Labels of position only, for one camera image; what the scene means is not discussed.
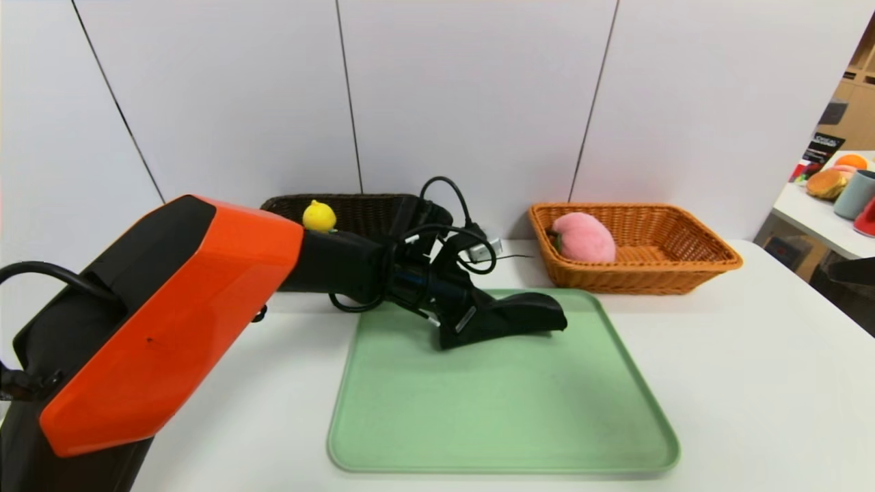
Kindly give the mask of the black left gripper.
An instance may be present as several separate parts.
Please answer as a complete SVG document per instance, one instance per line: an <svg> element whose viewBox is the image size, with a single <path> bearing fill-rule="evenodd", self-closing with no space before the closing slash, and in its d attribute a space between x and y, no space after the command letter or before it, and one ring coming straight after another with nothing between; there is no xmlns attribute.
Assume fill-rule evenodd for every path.
<svg viewBox="0 0 875 492"><path fill-rule="evenodd" d="M428 287L428 312L437 323L440 350L484 340L560 332L568 327L562 305L550 295L523 292L493 300L471 280L432 280ZM469 327L471 324L479 324L479 328Z"/></svg>

